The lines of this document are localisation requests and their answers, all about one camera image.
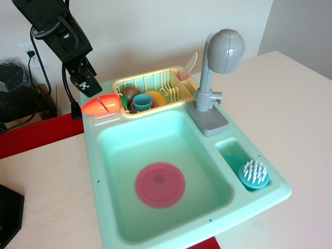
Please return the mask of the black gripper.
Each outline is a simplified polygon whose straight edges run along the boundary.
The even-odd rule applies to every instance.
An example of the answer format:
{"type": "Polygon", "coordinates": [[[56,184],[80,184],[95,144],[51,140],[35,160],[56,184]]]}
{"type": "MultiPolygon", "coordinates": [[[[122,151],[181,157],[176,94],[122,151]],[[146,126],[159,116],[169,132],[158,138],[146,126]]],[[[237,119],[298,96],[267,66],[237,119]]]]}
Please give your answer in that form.
{"type": "Polygon", "coordinates": [[[87,59],[92,46],[76,20],[69,16],[56,17],[55,25],[43,35],[46,44],[67,68],[79,68],[79,75],[71,75],[73,85],[85,96],[91,98],[102,91],[96,80],[96,71],[87,59]]]}

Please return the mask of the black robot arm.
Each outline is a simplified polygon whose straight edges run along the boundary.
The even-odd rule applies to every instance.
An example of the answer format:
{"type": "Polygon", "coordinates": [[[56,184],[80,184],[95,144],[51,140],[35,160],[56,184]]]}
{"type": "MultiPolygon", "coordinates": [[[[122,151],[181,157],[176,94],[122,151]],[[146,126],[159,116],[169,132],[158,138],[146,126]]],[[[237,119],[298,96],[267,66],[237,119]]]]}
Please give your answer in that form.
{"type": "Polygon", "coordinates": [[[64,64],[71,82],[87,97],[102,91],[87,59],[92,46],[64,1],[13,1],[32,25],[31,35],[43,40],[64,64]]]}

